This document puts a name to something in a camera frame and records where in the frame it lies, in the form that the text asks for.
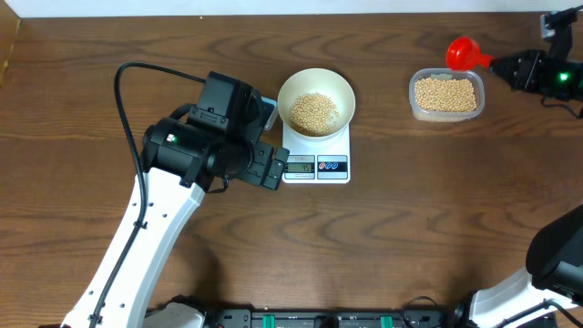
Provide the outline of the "red plastic measuring scoop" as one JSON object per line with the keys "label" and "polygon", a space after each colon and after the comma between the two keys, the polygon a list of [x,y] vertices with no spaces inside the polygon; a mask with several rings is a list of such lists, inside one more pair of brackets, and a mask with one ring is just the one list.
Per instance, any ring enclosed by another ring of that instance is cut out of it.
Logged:
{"label": "red plastic measuring scoop", "polygon": [[490,68],[493,56],[483,54],[479,44],[468,36],[460,36],[451,43],[445,55],[446,66],[452,70],[467,71],[474,67]]}

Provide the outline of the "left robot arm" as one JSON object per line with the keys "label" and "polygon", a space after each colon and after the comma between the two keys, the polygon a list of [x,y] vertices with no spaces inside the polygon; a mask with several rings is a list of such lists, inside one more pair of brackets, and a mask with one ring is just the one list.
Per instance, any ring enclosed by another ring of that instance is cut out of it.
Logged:
{"label": "left robot arm", "polygon": [[238,79],[211,72],[199,102],[185,104],[150,126],[138,150],[115,75],[118,114],[136,168],[125,215],[87,290],[64,327],[201,327],[206,314],[177,299],[160,311],[148,302],[169,254],[214,179],[238,179],[278,189],[289,151],[260,140],[277,117],[277,103]]}

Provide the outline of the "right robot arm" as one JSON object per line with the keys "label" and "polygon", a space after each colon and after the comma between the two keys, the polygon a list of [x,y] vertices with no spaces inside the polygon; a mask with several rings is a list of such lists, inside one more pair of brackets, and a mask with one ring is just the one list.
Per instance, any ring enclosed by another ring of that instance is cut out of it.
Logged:
{"label": "right robot arm", "polygon": [[[484,55],[477,46],[451,45],[453,70],[490,69],[513,89],[559,99],[582,99],[582,64],[542,50],[512,56]],[[454,312],[455,327],[520,327],[558,310],[577,327],[568,309],[582,304],[582,208],[542,228],[527,250],[525,267],[499,284],[473,292]]]}

